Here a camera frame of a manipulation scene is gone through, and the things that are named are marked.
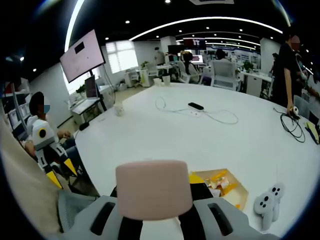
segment pink object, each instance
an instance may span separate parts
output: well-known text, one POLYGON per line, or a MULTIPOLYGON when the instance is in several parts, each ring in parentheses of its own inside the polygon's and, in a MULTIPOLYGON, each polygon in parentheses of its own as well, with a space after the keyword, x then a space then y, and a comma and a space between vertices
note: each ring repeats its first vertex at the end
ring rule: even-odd
POLYGON ((60 57, 60 62, 69 83, 104 63, 95 30, 90 31, 72 45, 60 57))
POLYGON ((177 160, 137 161, 115 170, 121 215, 136 220, 163 220, 193 205, 187 164, 177 160))

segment window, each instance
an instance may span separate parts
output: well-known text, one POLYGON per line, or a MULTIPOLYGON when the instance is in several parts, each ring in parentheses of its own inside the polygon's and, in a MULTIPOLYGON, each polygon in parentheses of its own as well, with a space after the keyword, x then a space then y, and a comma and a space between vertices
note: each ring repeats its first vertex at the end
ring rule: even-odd
MULTIPOLYGON (((85 80, 90 77, 90 73, 86 72, 69 83, 62 66, 61 66, 61 70, 63 74, 64 84, 66 86, 66 89, 68 90, 69 95, 75 93, 76 90, 78 90, 78 88, 80 88, 83 84, 85 84, 85 80)), ((94 74, 95 79, 98 79, 101 76, 98 67, 92 69, 92 73, 94 74)))
POLYGON ((138 67, 135 46, 132 41, 116 41, 105 45, 113 74, 138 67))

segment round table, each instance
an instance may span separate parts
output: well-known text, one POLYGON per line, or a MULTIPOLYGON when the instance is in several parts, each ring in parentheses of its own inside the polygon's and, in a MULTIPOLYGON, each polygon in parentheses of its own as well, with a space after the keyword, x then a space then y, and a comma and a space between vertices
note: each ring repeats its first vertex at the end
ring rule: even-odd
MULTIPOLYGON (((280 122, 285 109, 270 101, 222 88, 174 83, 153 86, 123 101, 124 116, 111 108, 78 133, 76 145, 83 164, 100 195, 116 185, 115 168, 145 159, 185 161, 189 171, 227 168, 249 192, 243 212, 249 224, 261 230, 262 218, 253 211, 257 196, 277 182, 284 183, 279 219, 268 233, 283 237, 308 205, 320 172, 320 147, 303 129, 305 142, 297 142, 280 122), (164 112, 187 109, 182 114, 164 112), (208 112, 228 110, 238 116, 235 125, 206 115, 195 116, 188 103, 208 112)), ((228 122, 229 113, 210 114, 228 122)), ((175 219, 144 221, 141 239, 183 239, 175 219)))

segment cardboard tray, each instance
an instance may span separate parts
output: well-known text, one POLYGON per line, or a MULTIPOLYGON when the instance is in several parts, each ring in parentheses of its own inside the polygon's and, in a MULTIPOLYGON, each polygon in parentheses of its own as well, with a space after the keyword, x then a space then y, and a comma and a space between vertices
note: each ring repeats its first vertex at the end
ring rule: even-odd
POLYGON ((246 206, 249 192, 244 188, 244 186, 242 186, 242 184, 236 179, 236 177, 228 169, 224 168, 224 169, 209 170, 209 171, 193 171, 192 173, 204 180, 204 179, 210 179, 213 176, 216 176, 223 171, 226 171, 226 177, 228 178, 229 182, 231 184, 237 184, 237 186, 222 198, 227 200, 233 206, 240 205, 239 210, 243 211, 246 206))

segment white robot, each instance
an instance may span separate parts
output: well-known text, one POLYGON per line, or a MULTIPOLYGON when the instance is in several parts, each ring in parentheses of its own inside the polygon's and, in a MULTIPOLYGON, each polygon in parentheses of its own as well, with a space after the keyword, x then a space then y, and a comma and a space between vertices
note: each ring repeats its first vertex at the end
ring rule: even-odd
POLYGON ((68 158, 66 151, 60 146, 59 138, 51 129, 48 122, 43 121, 41 119, 37 119, 32 124, 32 141, 34 144, 35 156, 37 157, 39 167, 43 169, 45 174, 59 188, 62 189, 63 187, 60 184, 59 180, 57 179, 57 176, 54 170, 58 173, 64 174, 66 169, 68 169, 71 171, 73 175, 77 176, 75 167, 73 166, 70 158, 68 158), (54 161, 51 163, 48 163, 44 155, 44 147, 47 147, 47 146, 49 146, 58 154, 59 162, 61 164, 66 165, 67 168, 62 167, 61 164, 54 161))

